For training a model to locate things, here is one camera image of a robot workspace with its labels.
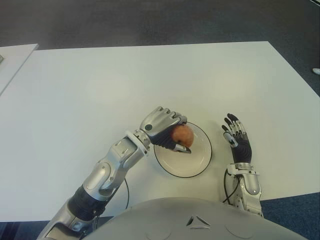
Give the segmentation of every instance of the black cable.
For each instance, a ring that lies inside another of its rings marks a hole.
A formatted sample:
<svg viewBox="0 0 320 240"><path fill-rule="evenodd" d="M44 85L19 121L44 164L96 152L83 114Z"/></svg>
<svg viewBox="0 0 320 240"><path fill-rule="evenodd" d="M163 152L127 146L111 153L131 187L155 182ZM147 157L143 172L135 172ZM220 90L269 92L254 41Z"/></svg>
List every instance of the black cable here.
<svg viewBox="0 0 320 240"><path fill-rule="evenodd" d="M236 176L236 179L238 180L238 183L236 184L235 189L232 191L232 193L228 196L228 194L227 194L227 188L226 188L226 176L227 176L227 174L230 175L230 174L228 173L228 170L226 169L225 172L224 172L224 179L223 179L223 187L224 187L224 193L225 193L226 199L223 200L223 203L225 203L226 201L228 201L228 204L229 204L229 205L232 205L232 204L230 203L229 198L236 192L236 190L237 190L237 188L238 188L238 186L239 186L239 184L240 184L240 180L239 180L239 177Z"/></svg>
<svg viewBox="0 0 320 240"><path fill-rule="evenodd" d="M227 178L227 173L228 173L228 169L225 170L224 172L224 177L223 177L223 188L224 188L224 193L226 196L226 200L228 201L228 204L231 205L229 197L228 197L228 193L227 193L227 187L226 187L226 178Z"/></svg>
<svg viewBox="0 0 320 240"><path fill-rule="evenodd" d="M124 179L124 182L125 182L125 185L126 185L126 191L128 192L128 198L127 198L126 206L125 206L125 209L127 209L128 205L129 205L130 194L129 194L129 186L128 186L128 183L127 183L127 179Z"/></svg>
<svg viewBox="0 0 320 240"><path fill-rule="evenodd" d="M111 194L111 196L109 197L109 199L105 202L105 206L111 201L111 199L114 197L114 195L116 194L116 192L118 191L120 186L118 186L113 193ZM99 221L100 216L96 216L94 222L93 222L93 231L95 231L98 227L98 221Z"/></svg>
<svg viewBox="0 0 320 240"><path fill-rule="evenodd" d="M128 197L127 197L127 201L126 201L126 206L125 206L125 209L128 208L128 205L129 205L129 199L130 199L130 193L129 193L129 186L128 186L128 182L127 182L127 179L124 179L124 182L125 182L125 185L126 185L126 190L127 190L127 193L128 193ZM118 191L119 189L119 186L114 190L114 192L111 194L111 196L109 197L109 199L106 201L105 205L107 205L111 199L113 198L113 196L116 194L116 192ZM95 231L98 227L98 221L99 221L99 218L100 216L97 216L95 221L93 222L93 230Z"/></svg>

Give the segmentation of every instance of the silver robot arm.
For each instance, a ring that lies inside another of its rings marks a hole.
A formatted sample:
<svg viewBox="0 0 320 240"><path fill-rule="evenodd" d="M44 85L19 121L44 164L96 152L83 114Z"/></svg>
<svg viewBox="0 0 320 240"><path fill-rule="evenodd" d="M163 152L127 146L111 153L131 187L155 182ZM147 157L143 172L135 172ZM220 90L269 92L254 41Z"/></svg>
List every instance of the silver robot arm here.
<svg viewBox="0 0 320 240"><path fill-rule="evenodd" d="M115 142L107 155L99 160L91 174L68 199L38 236L38 240L77 240L104 211L126 174L143 156L150 144L177 152L190 149L171 139L171 131L185 124L187 118L168 108L157 107L134 132Z"/></svg>
<svg viewBox="0 0 320 240"><path fill-rule="evenodd" d="M227 190L226 188L224 189L227 196L226 201L228 201L228 204L243 211L263 217L260 204L262 191L258 181L259 174L254 169L254 166L251 165L252 150L248 134L236 116L228 113L227 117L224 121L229 128L222 125L225 131L223 136L230 144L234 163L227 166L224 174L224 186L226 186L226 175L232 175L234 177L233 187L235 190L227 196Z"/></svg>

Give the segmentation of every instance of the blue carpet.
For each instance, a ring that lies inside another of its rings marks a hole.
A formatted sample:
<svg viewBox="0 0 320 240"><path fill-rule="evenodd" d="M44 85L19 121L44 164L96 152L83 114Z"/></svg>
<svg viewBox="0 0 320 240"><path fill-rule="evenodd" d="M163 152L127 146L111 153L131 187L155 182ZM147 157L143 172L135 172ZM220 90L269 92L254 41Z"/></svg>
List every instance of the blue carpet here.
<svg viewBox="0 0 320 240"><path fill-rule="evenodd" d="M265 219L309 240L320 240L320 192L261 201Z"/></svg>
<svg viewBox="0 0 320 240"><path fill-rule="evenodd" d="M265 219L309 240L320 239L320 192L261 201ZM98 226L111 217L101 217ZM0 222L0 240L35 240L48 221Z"/></svg>

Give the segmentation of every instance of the red apple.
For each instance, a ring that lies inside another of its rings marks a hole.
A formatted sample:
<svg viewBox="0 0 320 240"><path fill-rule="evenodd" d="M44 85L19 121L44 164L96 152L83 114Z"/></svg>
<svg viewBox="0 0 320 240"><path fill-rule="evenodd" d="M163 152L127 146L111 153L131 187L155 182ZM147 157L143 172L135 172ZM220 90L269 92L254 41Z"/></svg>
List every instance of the red apple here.
<svg viewBox="0 0 320 240"><path fill-rule="evenodd" d="M171 133L171 137L176 143L188 148L190 148L194 142L194 132L187 125L176 126Z"/></svg>

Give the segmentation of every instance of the white desk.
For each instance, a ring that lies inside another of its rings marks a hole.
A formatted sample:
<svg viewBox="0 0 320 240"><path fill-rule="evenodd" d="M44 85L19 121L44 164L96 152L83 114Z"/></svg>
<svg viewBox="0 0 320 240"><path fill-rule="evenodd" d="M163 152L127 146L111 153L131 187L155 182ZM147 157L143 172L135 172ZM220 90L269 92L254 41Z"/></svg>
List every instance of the white desk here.
<svg viewBox="0 0 320 240"><path fill-rule="evenodd" d="M0 47L0 55L4 57L0 62L0 96L30 54L37 48L38 44Z"/></svg>
<svg viewBox="0 0 320 240"><path fill-rule="evenodd" d="M262 200L319 192L319 97L268 42L38 50L0 98L0 221L51 219L158 105L207 133L212 160L202 174L177 178L151 151L127 175L130 206L221 201L233 162L221 130L228 112L249 134ZM104 216L126 201L122 185Z"/></svg>

